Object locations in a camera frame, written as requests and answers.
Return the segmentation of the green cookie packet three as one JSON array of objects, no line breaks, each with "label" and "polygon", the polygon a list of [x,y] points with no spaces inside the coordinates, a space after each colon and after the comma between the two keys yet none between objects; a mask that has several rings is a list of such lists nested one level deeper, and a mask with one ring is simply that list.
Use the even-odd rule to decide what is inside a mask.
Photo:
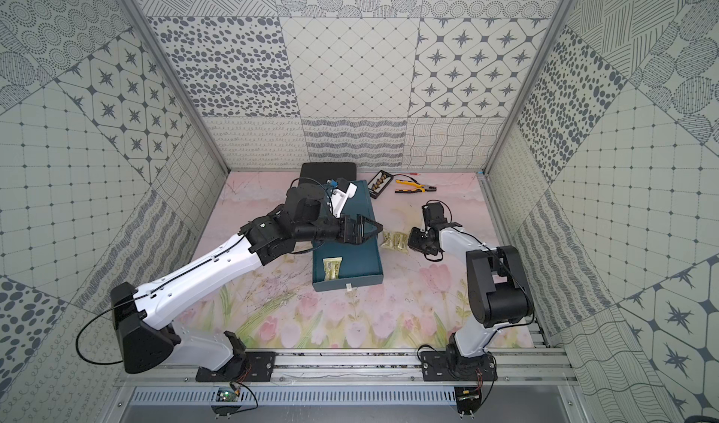
[{"label": "green cookie packet three", "polygon": [[395,232],[392,236],[392,246],[397,252],[408,252],[408,235],[406,233]]}]

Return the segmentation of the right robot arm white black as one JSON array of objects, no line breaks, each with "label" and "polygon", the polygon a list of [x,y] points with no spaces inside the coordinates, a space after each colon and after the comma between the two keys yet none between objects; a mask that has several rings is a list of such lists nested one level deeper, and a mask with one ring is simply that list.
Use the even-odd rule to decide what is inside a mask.
[{"label": "right robot arm white black", "polygon": [[446,254],[464,260],[467,299],[472,316],[450,338],[446,353],[454,366],[488,357],[489,347],[503,330],[534,323],[535,307],[526,287],[513,276],[523,272],[519,253],[512,246],[492,247],[451,220],[440,200],[421,208],[424,228],[414,227],[408,247],[426,260],[438,263]]}]

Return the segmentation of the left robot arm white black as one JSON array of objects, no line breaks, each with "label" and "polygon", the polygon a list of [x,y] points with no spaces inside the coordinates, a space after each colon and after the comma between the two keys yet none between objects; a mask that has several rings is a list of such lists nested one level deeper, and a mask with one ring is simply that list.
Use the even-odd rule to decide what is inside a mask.
[{"label": "left robot arm white black", "polygon": [[228,380],[244,376],[246,348],[234,333],[204,334],[175,325],[175,318],[229,282],[293,253],[299,242],[361,246],[375,239],[382,224],[344,212],[356,193],[356,185],[347,181],[333,189],[321,183],[290,187],[284,203],[205,256],[153,282],[116,286],[110,292],[112,323],[125,372],[195,365]]}]

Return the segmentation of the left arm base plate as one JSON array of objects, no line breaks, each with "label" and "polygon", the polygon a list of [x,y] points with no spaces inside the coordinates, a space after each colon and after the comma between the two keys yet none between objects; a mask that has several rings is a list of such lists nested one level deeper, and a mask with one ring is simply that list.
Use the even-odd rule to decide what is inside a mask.
[{"label": "left arm base plate", "polygon": [[248,351],[241,355],[235,355],[218,371],[198,368],[195,380],[198,383],[267,383],[271,381],[276,356],[276,352]]}]

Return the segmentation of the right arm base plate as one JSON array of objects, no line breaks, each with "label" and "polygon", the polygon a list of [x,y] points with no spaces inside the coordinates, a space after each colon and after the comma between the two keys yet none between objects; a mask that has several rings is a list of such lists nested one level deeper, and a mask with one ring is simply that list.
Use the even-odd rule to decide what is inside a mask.
[{"label": "right arm base plate", "polygon": [[425,382],[496,381],[497,362],[490,354],[480,357],[461,357],[454,352],[423,350],[418,353],[422,378]]}]

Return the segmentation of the green cookie packet one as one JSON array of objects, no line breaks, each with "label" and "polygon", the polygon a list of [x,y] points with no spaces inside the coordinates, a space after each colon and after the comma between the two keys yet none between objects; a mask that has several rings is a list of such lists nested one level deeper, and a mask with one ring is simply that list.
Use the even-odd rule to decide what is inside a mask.
[{"label": "green cookie packet one", "polygon": [[335,281],[339,279],[342,257],[329,257],[323,259],[324,281]]}]

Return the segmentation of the green cookie packet two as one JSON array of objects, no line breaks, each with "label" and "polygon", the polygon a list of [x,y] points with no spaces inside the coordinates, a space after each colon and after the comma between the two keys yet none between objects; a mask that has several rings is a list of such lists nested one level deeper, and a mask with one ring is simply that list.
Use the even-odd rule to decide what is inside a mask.
[{"label": "green cookie packet two", "polygon": [[382,234],[382,243],[380,244],[380,247],[386,250],[398,251],[399,245],[397,244],[397,242],[400,241],[400,239],[401,238],[397,236],[396,232],[384,231]]}]

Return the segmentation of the teal drawer cabinet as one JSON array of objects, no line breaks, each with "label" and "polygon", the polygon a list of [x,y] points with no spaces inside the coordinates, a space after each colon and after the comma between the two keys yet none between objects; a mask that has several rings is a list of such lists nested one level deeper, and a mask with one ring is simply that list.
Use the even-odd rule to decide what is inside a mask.
[{"label": "teal drawer cabinet", "polygon": [[356,217],[361,214],[374,220],[372,198],[370,198],[367,183],[365,181],[353,181],[353,183],[357,185],[357,192],[353,198],[346,202],[341,216]]}]

